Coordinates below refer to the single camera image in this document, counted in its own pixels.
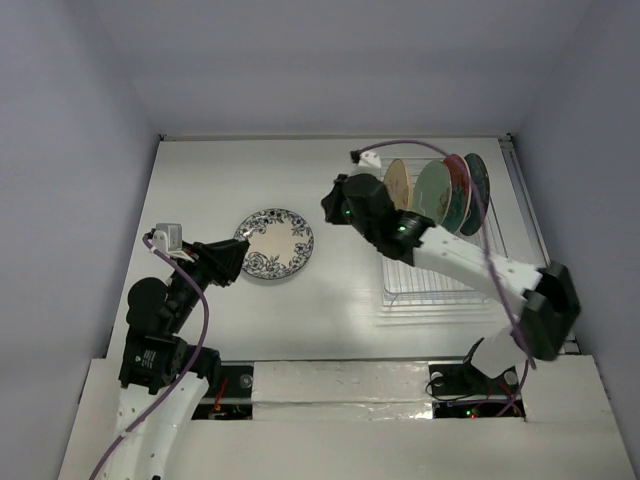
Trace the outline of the beige bird plate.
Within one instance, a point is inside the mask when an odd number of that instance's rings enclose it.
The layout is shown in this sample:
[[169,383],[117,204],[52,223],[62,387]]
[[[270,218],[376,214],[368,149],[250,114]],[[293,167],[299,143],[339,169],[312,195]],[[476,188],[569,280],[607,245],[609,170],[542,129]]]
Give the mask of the beige bird plate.
[[388,166],[383,183],[396,209],[409,210],[413,202],[413,184],[407,164],[394,159]]

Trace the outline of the blue floral white plate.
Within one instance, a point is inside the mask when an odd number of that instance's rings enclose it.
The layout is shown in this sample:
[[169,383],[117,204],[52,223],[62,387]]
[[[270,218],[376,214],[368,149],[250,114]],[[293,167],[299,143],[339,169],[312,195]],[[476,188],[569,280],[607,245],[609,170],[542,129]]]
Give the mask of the blue floral white plate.
[[259,280],[281,280],[296,274],[314,250],[309,223],[283,208],[252,213],[238,225],[234,238],[249,242],[242,270]]

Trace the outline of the light green plate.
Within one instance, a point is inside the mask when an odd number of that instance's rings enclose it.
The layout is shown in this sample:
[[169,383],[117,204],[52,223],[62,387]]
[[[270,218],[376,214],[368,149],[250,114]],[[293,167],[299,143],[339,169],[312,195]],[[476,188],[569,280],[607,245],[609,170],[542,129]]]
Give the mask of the light green plate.
[[414,184],[412,210],[442,224],[451,201],[451,177],[439,160],[429,162]]

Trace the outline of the red teal flower plate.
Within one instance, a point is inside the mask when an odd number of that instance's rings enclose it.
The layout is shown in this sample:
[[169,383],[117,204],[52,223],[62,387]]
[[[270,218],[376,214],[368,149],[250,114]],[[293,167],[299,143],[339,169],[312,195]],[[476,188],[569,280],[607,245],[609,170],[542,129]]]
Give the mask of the red teal flower plate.
[[465,222],[470,207],[470,171],[466,160],[457,154],[448,155],[444,164],[450,174],[451,198],[443,227],[451,233],[457,233]]

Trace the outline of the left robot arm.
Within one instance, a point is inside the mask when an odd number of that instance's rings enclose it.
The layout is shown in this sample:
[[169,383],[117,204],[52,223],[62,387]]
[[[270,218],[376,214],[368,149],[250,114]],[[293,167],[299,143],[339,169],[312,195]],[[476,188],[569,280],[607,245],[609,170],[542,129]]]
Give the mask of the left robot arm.
[[221,383],[220,354],[205,346],[207,334],[189,344],[178,333],[196,306],[210,311],[209,286],[227,287],[238,278],[249,243],[171,244],[160,233],[154,229],[142,241],[173,272],[166,281],[143,278],[127,295],[115,438],[93,479],[167,478],[196,407]]

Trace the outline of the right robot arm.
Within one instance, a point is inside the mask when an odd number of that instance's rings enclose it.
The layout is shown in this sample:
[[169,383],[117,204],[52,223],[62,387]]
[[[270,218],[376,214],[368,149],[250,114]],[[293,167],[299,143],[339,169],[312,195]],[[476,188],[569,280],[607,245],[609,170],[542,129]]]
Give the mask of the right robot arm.
[[520,363],[555,360],[581,313],[568,268],[494,256],[419,213],[394,206],[383,183],[368,173],[339,175],[322,199],[325,220],[353,227],[391,260],[451,277],[498,301],[509,324],[476,341],[455,380],[482,392]]

